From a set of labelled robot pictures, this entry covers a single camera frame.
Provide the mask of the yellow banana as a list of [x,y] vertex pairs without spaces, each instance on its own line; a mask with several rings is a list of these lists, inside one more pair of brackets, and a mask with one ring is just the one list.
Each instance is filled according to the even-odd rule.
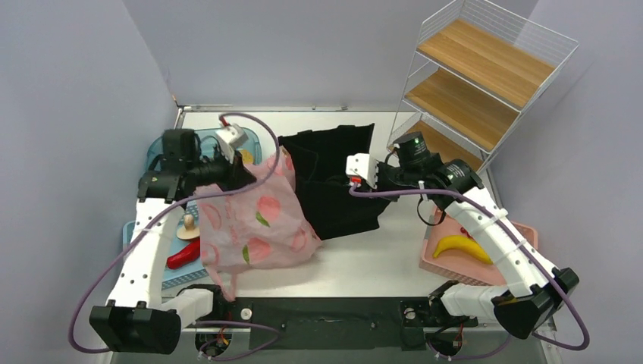
[[438,241],[432,256],[436,259],[448,250],[458,250],[486,265],[493,265],[489,255],[471,238],[457,235],[443,237]]

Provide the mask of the red chili pepper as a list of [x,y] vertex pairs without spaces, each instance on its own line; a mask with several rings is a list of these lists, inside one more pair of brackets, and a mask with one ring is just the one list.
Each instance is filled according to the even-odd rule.
[[200,257],[200,239],[192,239],[181,251],[169,256],[166,260],[166,267],[177,270],[184,267]]

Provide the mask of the red grape bunch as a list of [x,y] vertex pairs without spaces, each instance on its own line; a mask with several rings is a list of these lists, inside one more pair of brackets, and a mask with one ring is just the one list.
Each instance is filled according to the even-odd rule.
[[464,227],[460,228],[460,232],[462,234],[464,234],[466,237],[468,237],[469,239],[472,239],[472,236],[469,234],[469,232]]

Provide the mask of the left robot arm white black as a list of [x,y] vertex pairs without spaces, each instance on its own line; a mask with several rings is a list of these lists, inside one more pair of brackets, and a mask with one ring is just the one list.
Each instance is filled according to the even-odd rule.
[[124,251],[118,280],[103,306],[94,306],[89,323],[113,352],[172,353],[183,328],[198,319],[222,323],[226,305],[213,286],[183,290],[163,302],[163,274],[171,243],[182,222],[188,197],[197,187],[220,184],[237,190],[256,182],[245,169],[239,147],[247,136],[238,126],[215,131],[212,156],[202,154],[202,140],[192,129],[166,130],[162,151],[140,178],[136,227]]

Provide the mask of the pink plastic grocery bag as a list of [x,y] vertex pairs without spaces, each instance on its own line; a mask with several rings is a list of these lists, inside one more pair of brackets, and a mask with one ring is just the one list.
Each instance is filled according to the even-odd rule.
[[299,265],[322,244],[296,196],[296,174],[288,152],[281,148],[247,168],[267,181],[230,196],[214,197],[221,190],[215,184],[196,191],[201,262],[228,301],[236,297],[238,274]]

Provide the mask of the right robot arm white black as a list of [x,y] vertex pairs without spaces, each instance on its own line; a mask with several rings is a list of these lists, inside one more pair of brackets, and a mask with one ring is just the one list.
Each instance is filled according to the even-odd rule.
[[524,238],[499,207],[481,178],[462,159],[444,162],[430,152],[420,132],[396,141],[397,167],[369,159],[359,177],[375,196],[396,199],[418,194],[455,220],[488,255],[505,280],[500,286],[442,285],[432,293],[428,313],[438,325],[456,317],[492,319],[519,339],[533,335],[579,284],[571,268],[558,268]]

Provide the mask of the black fabric grocery bag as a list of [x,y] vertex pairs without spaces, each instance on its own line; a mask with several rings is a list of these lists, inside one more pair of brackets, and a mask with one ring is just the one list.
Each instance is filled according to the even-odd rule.
[[374,124],[340,125],[278,138],[292,159],[303,214],[320,240],[380,228],[378,217],[390,202],[351,196],[345,173],[348,156],[369,152],[374,129]]

